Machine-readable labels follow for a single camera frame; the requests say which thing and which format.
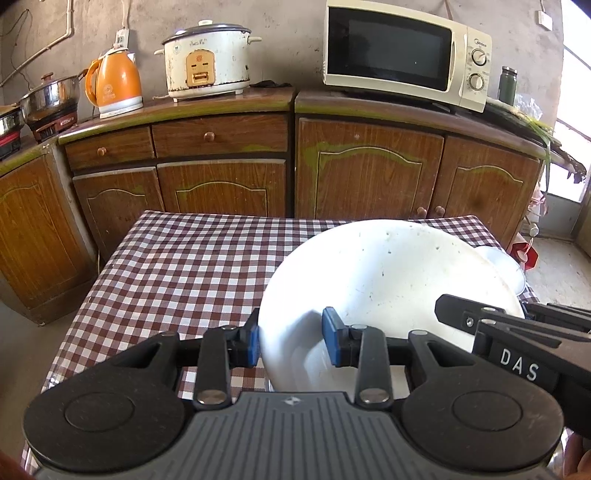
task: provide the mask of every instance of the rice cooker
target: rice cooker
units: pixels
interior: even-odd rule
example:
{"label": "rice cooker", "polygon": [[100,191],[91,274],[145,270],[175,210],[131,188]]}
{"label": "rice cooker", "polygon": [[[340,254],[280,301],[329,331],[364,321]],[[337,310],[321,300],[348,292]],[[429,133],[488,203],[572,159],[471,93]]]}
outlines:
{"label": "rice cooker", "polygon": [[174,101],[220,93],[242,93],[250,85],[248,46],[261,37],[241,25],[201,20],[162,42],[168,94]]}

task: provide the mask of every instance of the table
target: table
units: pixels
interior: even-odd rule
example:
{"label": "table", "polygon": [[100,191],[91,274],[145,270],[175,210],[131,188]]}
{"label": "table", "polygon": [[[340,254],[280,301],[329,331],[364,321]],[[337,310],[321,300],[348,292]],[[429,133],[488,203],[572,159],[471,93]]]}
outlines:
{"label": "table", "polygon": [[[501,247],[475,216],[413,221],[473,247]],[[183,340],[210,327],[244,324],[281,261],[307,239],[343,223],[144,212],[86,296],[43,389],[157,332],[175,330]],[[520,298],[537,301],[529,287]],[[195,372],[184,372],[179,396],[191,397]],[[260,362],[250,370],[235,368],[232,395],[263,390],[264,380]],[[23,462],[30,468],[27,450]]]}

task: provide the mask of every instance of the wooden cabinet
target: wooden cabinet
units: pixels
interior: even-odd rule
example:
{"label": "wooden cabinet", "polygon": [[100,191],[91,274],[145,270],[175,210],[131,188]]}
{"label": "wooden cabinet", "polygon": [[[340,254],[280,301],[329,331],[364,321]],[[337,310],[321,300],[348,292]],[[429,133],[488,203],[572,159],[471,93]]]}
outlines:
{"label": "wooden cabinet", "polygon": [[38,323],[77,308],[94,276],[52,162],[42,155],[0,178],[2,299]]}
{"label": "wooden cabinet", "polygon": [[135,127],[97,135],[66,145],[73,171],[154,158],[150,127]]}
{"label": "wooden cabinet", "polygon": [[86,222],[108,259],[145,210],[164,210],[156,167],[74,177]]}
{"label": "wooden cabinet", "polygon": [[280,113],[162,122],[152,132],[158,158],[287,151],[287,116]]}
{"label": "wooden cabinet", "polygon": [[418,209],[426,213],[442,136],[302,118],[297,144],[297,218],[408,219]]}
{"label": "wooden cabinet", "polygon": [[476,215],[506,248],[515,236],[540,161],[458,137],[446,139],[430,216]]}
{"label": "wooden cabinet", "polygon": [[158,165],[167,212],[285,216],[285,160]]}

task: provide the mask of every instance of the white plate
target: white plate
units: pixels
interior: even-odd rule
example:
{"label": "white plate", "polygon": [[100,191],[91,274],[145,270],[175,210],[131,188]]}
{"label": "white plate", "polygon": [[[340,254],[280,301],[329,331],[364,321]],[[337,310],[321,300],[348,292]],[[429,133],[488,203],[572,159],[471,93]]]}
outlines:
{"label": "white plate", "polygon": [[[444,293],[523,317],[495,267],[457,237],[401,220],[348,223],[312,237],[277,268],[261,302],[262,360],[277,391],[346,391],[356,369],[335,368],[321,332],[322,310],[406,338],[425,329],[472,350],[473,337],[437,321]],[[391,367],[396,398],[408,395],[403,367]]]}

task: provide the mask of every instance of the wall switch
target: wall switch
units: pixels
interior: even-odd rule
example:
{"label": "wall switch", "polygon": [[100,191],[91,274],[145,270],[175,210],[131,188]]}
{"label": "wall switch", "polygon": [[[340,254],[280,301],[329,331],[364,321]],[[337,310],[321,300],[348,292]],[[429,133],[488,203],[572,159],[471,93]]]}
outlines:
{"label": "wall switch", "polygon": [[541,25],[546,30],[552,31],[552,17],[549,16],[546,12],[542,12],[542,10],[538,10],[536,13],[538,25]]}

